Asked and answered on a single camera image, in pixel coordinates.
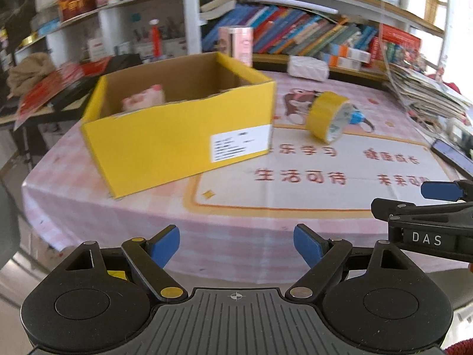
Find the metal screw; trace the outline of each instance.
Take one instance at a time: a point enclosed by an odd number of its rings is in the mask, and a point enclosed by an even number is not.
[[[312,290],[307,287],[294,287],[289,291],[292,297],[298,299],[310,298],[312,296]]]
[[[182,296],[183,293],[184,291],[179,287],[166,287],[161,290],[161,296],[167,299],[178,298]]]

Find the barcode label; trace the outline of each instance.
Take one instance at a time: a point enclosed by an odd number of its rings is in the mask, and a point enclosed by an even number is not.
[[[369,63],[371,54],[369,52],[360,51],[359,49],[349,48],[347,52],[347,58],[361,61],[362,63]]]
[[[210,153],[212,163],[267,150],[271,125],[234,130],[212,135]]]
[[[359,61],[339,57],[338,62],[337,62],[337,66],[340,67],[340,68],[347,68],[349,70],[360,70],[361,63]]]

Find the stack of books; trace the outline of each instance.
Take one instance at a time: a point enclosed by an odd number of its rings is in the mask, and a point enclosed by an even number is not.
[[[309,56],[333,67],[360,70],[370,63],[370,45],[378,30],[294,7],[236,4],[202,41],[203,51],[216,49],[218,29],[238,25],[253,28],[254,53]]]
[[[402,104],[423,120],[438,123],[439,116],[465,120],[473,101],[422,73],[390,64],[392,80],[386,86]]]

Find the red cloth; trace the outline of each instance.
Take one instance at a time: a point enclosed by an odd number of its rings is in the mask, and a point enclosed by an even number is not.
[[[432,79],[435,79],[435,75],[428,75],[427,77],[432,78]],[[453,89],[454,91],[456,91],[457,93],[462,94],[462,93],[460,92],[460,88],[458,88],[455,83],[446,83],[446,82],[444,81],[444,84],[447,85],[447,86],[449,86],[450,88],[452,88],[452,89]]]
[[[473,355],[473,339],[464,340],[445,350],[447,355]]]

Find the floor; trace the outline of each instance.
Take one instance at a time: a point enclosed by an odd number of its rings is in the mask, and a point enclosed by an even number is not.
[[[17,160],[15,166],[3,177],[7,187],[13,194],[18,206],[22,209],[21,184],[28,174],[28,169],[21,160]],[[53,269],[67,256],[69,250],[57,252],[47,243],[42,241],[26,222],[20,219],[21,245],[25,251],[37,258],[46,267]],[[15,262],[10,261],[0,270],[0,291],[10,298],[14,303],[20,305],[24,298],[36,287],[44,277],[40,271],[32,269],[29,263],[18,254],[14,257]],[[252,284],[240,284],[222,280],[209,280],[193,276],[171,274],[182,286],[190,290],[193,287],[227,287],[246,288]],[[284,292],[289,284],[268,284],[261,286],[278,286]],[[473,337],[473,303],[470,306],[457,311],[453,317],[453,323],[443,344],[443,348],[457,343],[461,340]],[[31,345],[22,328],[20,314],[17,308],[0,300],[0,354],[2,355],[27,355]]]

